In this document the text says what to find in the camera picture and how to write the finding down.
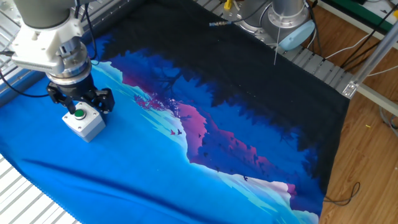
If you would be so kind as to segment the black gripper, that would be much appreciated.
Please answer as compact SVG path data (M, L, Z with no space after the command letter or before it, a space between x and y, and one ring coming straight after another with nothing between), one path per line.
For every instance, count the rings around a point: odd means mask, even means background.
M58 85L49 82L47 93L54 103L64 106L70 114L74 114L76 111L73 100L88 100L92 107L104 113L112 112L115 105L111 89L95 90L92 76L71 85Z

